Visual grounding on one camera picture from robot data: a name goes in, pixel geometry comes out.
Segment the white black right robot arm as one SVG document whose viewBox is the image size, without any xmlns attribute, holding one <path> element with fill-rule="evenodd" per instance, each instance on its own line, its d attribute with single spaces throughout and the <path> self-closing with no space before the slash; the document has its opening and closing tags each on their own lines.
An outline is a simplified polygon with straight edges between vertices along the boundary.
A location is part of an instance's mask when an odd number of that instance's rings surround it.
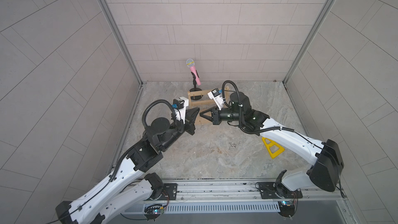
<svg viewBox="0 0 398 224">
<path fill-rule="evenodd" d="M 203 111 L 201 117 L 214 125 L 223 121 L 231 125 L 236 121 L 236 127 L 245 134 L 276 142 L 307 162 L 306 166 L 299 169 L 280 172 L 271 185 L 276 196 L 282 199 L 296 197 L 296 191 L 310 186 L 327 192 L 339 190 L 341 196 L 345 196 L 341 184 L 344 162 L 338 143 L 312 139 L 285 127 L 269 115 L 252 109 L 248 96 L 240 92 L 230 80 L 226 80 L 220 89 L 211 90 L 208 97 L 214 100 L 216 106 L 207 110 L 211 113 L 210 116 L 206 114 L 207 111 Z"/>
</svg>

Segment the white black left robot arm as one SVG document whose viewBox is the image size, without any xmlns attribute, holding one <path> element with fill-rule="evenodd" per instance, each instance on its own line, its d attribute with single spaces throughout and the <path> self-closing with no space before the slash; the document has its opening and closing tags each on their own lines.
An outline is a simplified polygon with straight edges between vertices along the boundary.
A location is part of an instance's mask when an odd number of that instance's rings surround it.
<svg viewBox="0 0 398 224">
<path fill-rule="evenodd" d="M 148 173 L 163 153 L 184 133 L 195 133 L 199 107 L 188 108 L 188 99 L 173 103 L 152 102 L 143 112 L 143 137 L 127 149 L 114 170 L 90 191 L 74 201 L 56 207 L 62 224 L 106 224 L 135 203 L 157 199 L 164 183 L 156 173 Z"/>
</svg>

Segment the wooden jewelry display stand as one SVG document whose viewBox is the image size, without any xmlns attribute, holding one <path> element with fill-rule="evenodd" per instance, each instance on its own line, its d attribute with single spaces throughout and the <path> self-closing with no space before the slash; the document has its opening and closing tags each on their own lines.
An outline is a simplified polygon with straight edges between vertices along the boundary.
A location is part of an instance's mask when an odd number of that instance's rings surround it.
<svg viewBox="0 0 398 224">
<path fill-rule="evenodd" d="M 214 100 L 211 100 L 208 97 L 208 95 L 207 95 L 207 93 L 209 93 L 210 91 L 211 90 L 201 90 L 201 91 L 197 91 L 197 92 L 188 91 L 189 107 L 190 108 L 199 107 L 200 108 L 200 112 L 204 111 L 204 110 L 207 110 L 207 109 L 209 109 L 211 107 L 218 109 L 218 107 L 216 106 Z M 196 96 L 196 95 L 202 95 L 203 97 L 200 100 L 196 100 L 196 101 L 195 100 L 191 100 L 191 97 L 192 96 Z M 198 114 L 198 117 L 197 117 L 197 119 L 195 121 L 196 124 L 200 123 L 199 122 L 199 118 L 200 118 L 199 115 L 200 114 Z"/>
</svg>

